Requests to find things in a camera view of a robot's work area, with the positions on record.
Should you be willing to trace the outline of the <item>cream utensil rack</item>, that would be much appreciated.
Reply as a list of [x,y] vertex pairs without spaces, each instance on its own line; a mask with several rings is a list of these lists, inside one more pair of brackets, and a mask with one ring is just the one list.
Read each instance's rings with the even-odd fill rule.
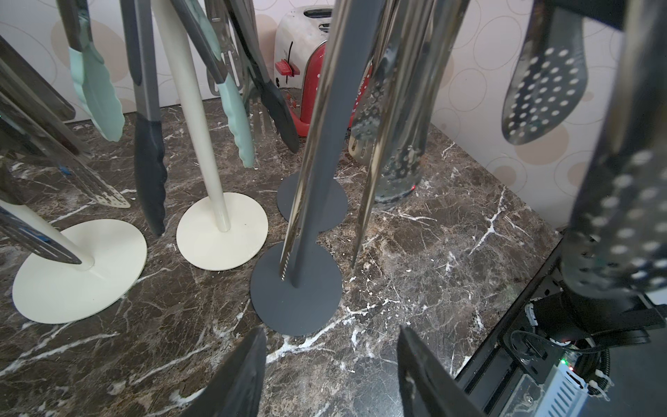
[[128,222],[99,219],[59,232],[86,262],[54,262],[30,253],[14,278],[11,295],[17,311],[31,321],[62,324],[107,309],[137,282],[147,261],[144,236]]
[[167,1],[154,1],[152,10],[208,193],[180,220],[177,246],[200,269],[234,269],[261,250],[269,222],[257,201],[222,190],[186,30]]

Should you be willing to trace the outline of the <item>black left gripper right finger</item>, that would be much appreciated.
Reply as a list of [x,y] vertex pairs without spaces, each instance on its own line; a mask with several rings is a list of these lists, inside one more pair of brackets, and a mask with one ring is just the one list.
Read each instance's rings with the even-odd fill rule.
[[403,415],[483,415],[408,326],[400,327],[397,359]]

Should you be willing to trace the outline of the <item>black handled steel tongs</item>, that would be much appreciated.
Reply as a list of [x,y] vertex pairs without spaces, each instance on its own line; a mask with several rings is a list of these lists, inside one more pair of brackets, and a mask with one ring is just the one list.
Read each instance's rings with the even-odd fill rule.
[[[153,24],[149,1],[121,1],[127,57],[137,101],[135,120],[135,186],[142,212],[156,236],[165,231],[164,144],[157,90]],[[222,47],[214,26],[197,1],[174,1],[179,21],[213,76],[239,158],[246,168],[255,165],[255,144],[241,95],[222,59]]]

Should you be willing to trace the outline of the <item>white handled steel tongs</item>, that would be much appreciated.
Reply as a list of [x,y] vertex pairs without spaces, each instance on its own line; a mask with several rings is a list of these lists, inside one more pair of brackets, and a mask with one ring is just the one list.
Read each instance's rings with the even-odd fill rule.
[[82,265],[86,256],[61,232],[26,206],[4,164],[1,164],[1,231],[44,259]]

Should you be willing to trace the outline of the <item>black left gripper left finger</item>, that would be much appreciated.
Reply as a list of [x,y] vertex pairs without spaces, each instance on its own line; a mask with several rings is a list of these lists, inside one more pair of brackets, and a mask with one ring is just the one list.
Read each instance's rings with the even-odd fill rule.
[[262,328],[254,328],[181,416],[257,416],[266,358],[266,333]]

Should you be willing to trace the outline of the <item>mint green silicone tongs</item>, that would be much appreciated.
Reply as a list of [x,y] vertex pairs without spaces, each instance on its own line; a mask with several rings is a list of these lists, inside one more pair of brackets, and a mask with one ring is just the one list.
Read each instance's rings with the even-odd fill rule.
[[71,76],[77,96],[102,136],[117,142],[123,135],[122,106],[104,59],[94,45],[88,4],[60,1],[57,8],[68,39]]

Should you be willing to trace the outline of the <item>perforated steel tongs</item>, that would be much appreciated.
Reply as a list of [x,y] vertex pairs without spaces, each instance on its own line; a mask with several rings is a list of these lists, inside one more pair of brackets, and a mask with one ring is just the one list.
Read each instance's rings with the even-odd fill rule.
[[537,1],[505,96],[502,134],[524,145],[573,113],[588,82],[583,21],[625,34],[611,102],[563,239],[567,286],[590,298],[666,285],[666,4]]

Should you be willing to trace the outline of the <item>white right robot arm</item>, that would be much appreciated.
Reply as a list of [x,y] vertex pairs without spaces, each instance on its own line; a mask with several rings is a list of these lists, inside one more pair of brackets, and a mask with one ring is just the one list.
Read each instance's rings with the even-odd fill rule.
[[665,304],[646,295],[595,299],[564,289],[528,302],[502,341],[519,366],[543,383],[568,351],[598,354],[645,344],[649,330],[665,326]]

